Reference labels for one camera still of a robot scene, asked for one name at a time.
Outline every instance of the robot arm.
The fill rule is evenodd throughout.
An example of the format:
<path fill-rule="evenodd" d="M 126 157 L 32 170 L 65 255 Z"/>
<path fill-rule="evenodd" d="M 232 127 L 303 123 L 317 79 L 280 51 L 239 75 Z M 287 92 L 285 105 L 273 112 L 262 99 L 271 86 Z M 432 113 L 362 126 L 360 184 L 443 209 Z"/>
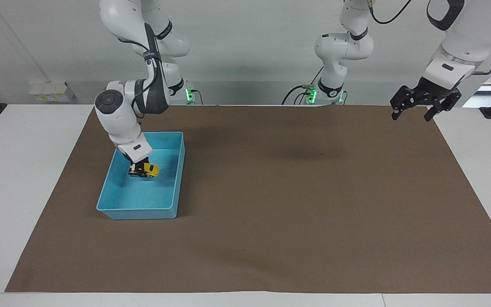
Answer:
<path fill-rule="evenodd" d="M 160 11 L 158 0 L 101 0 L 100 12 L 107 29 L 120 41 L 132 43 L 134 51 L 142 55 L 148 78 L 110 82 L 95 100 L 96 114 L 113 144 L 129 159 L 129 174 L 153 177 L 158 174 L 158 167 L 148 161 L 153 150 L 136 120 L 136 113 L 161 114 L 172 97 L 176 99 L 179 93 L 186 92 L 186 82 L 171 57 L 186 55 L 189 42 L 172 29 L 171 22 Z M 154 28 L 162 30 L 157 35 Z M 169 78 L 179 80 L 176 85 L 168 86 Z"/>
<path fill-rule="evenodd" d="M 491 1 L 433 0 L 428 4 L 429 21 L 446 32 L 418 85 L 402 86 L 391 99 L 394 120 L 416 105 L 431 105 L 425 120 L 450 111 L 461 97 L 458 85 L 471 76 L 491 53 Z M 448 7 L 442 18 L 432 12 L 437 5 Z"/>
<path fill-rule="evenodd" d="M 315 86 L 318 100 L 334 103 L 339 99 L 347 75 L 342 60 L 362 60 L 372 54 L 374 41 L 368 33 L 369 19 L 368 0 L 345 0 L 341 24 L 348 33 L 318 37 L 315 52 L 323 61 L 323 74 Z"/>

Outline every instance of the white wall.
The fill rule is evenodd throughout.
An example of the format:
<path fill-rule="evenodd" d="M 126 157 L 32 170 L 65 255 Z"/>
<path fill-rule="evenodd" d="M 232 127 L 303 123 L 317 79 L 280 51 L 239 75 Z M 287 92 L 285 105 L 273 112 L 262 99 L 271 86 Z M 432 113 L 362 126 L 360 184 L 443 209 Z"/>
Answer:
<path fill-rule="evenodd" d="M 414 0 L 389 25 L 371 22 L 372 57 L 347 62 L 349 103 L 388 104 L 401 85 L 415 86 L 444 37 L 427 20 L 427 2 Z M 376 15 L 386 20 L 403 3 L 379 1 Z M 206 101 L 273 104 L 318 71 L 314 41 L 322 33 L 344 32 L 338 21 L 342 5 L 341 0 L 166 0 L 164 9 L 191 38 L 191 52 L 179 63 Z M 48 77 L 68 81 L 80 103 L 91 103 L 108 80 L 145 77 L 143 61 L 101 24 L 97 0 L 0 0 L 0 13 Z M 0 26 L 0 101 L 32 103 L 29 83 L 42 78 Z M 462 103 L 486 78 L 463 82 Z"/>

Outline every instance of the white table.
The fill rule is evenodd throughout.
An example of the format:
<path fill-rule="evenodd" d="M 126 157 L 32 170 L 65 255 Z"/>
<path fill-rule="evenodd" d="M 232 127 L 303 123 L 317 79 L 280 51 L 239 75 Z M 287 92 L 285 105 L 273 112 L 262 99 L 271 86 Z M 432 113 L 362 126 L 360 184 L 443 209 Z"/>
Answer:
<path fill-rule="evenodd" d="M 484 307 L 491 295 L 3 293 L 82 131 L 90 105 L 9 105 L 0 115 L 0 305 Z M 436 123 L 491 218 L 491 121 L 454 109 Z"/>

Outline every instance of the blue object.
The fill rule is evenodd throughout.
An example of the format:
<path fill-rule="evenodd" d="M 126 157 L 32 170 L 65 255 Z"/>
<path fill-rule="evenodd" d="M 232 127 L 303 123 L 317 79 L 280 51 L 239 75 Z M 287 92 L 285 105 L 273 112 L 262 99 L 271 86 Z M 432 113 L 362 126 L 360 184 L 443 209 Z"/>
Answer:
<path fill-rule="evenodd" d="M 128 175 L 130 162 L 115 150 L 96 209 L 114 220 L 175 218 L 185 160 L 183 132 L 146 132 L 154 152 L 149 162 L 160 167 L 155 178 Z"/>

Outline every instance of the brown table mat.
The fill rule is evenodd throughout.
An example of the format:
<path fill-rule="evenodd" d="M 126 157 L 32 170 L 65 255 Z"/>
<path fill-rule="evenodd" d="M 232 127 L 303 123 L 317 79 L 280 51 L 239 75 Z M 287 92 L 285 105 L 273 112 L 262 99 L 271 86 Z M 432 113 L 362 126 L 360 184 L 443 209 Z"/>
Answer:
<path fill-rule="evenodd" d="M 491 293 L 491 220 L 416 108 L 170 107 L 175 220 L 95 206 L 113 145 L 92 113 L 7 292 Z"/>

